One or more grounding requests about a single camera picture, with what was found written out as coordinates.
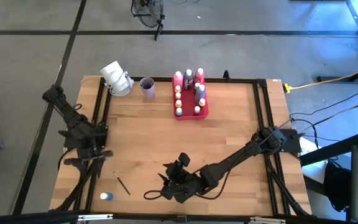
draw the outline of fan stand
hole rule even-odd
[[[137,16],[151,16],[151,14],[134,14],[133,13],[133,10],[132,8],[134,7],[134,1],[132,1],[132,4],[131,4],[131,13],[134,17],[137,17]],[[157,30],[155,31],[155,34],[154,34],[154,40],[157,41],[157,37],[158,35],[161,34],[161,31],[162,29],[164,28],[164,25],[162,24],[162,21],[165,19],[165,15],[162,14],[160,16],[160,19],[158,20],[158,27],[157,27]]]

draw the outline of fan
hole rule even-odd
[[[165,19],[162,0],[132,0],[131,13],[147,27],[158,26],[154,35],[154,40],[157,40],[163,29],[162,20]]]

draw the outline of small bottle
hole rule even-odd
[[[199,115],[199,114],[200,114],[200,110],[201,110],[201,109],[200,109],[199,106],[195,106],[195,107],[194,107],[194,114],[195,114],[195,115]]]
[[[195,103],[197,104],[197,102],[200,101],[201,98],[205,98],[205,86],[203,84],[200,85],[200,87],[197,88],[196,90],[196,96],[195,96]]]
[[[194,79],[193,72],[190,69],[186,70],[185,81],[183,84],[183,88],[185,90],[191,89],[191,86],[193,85],[193,79]]]
[[[181,100],[177,100],[177,101],[175,102],[175,106],[176,106],[177,108],[181,108]]]
[[[199,68],[199,69],[197,69],[196,75],[194,77],[194,82],[201,83],[201,82],[203,82],[204,77],[205,77],[204,69]]]
[[[200,85],[201,85],[200,83],[194,83],[194,91],[193,91],[194,94],[196,94],[196,91],[198,87],[200,87]]]
[[[103,192],[100,194],[100,199],[101,200],[113,200],[114,195],[112,193],[109,192]]]
[[[175,86],[175,93],[180,93],[180,92],[181,92],[180,85]]]
[[[177,85],[180,86],[180,88],[183,87],[183,75],[179,71],[173,75],[173,86]]]
[[[198,103],[198,105],[200,106],[200,111],[202,111],[205,107],[205,99],[201,98],[200,102]]]
[[[176,112],[177,116],[181,116],[183,114],[183,111],[181,108],[177,108],[177,112]]]

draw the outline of white bottle cap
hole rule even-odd
[[[175,76],[178,78],[181,78],[183,75],[181,74],[181,72],[177,71],[177,72],[175,72]]]
[[[107,197],[108,197],[108,195],[106,193],[104,193],[104,192],[100,194],[100,199],[101,200],[105,200]]]
[[[191,76],[191,70],[190,69],[186,70],[186,75]]]
[[[198,87],[198,89],[199,89],[200,91],[204,91],[204,90],[205,90],[205,86],[204,86],[203,84],[201,84],[200,87]]]
[[[204,98],[200,99],[199,105],[200,106],[205,106],[205,99]]]

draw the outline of yellow cable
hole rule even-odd
[[[332,80],[326,80],[326,81],[318,82],[318,83],[310,83],[310,84],[307,84],[307,85],[296,86],[296,87],[292,87],[292,86],[289,86],[289,85],[285,84],[285,88],[286,88],[286,90],[287,90],[287,93],[289,93],[291,90],[297,90],[297,89],[304,88],[304,87],[308,87],[308,86],[313,86],[313,85],[319,85],[319,84],[323,84],[323,83],[334,82],[334,81],[342,80],[342,79],[347,78],[347,77],[351,77],[351,76],[353,76],[353,75],[358,75],[358,72],[355,72],[355,73],[350,74],[350,75],[346,75],[346,76],[344,76],[344,77],[334,78],[334,79],[332,79]]]

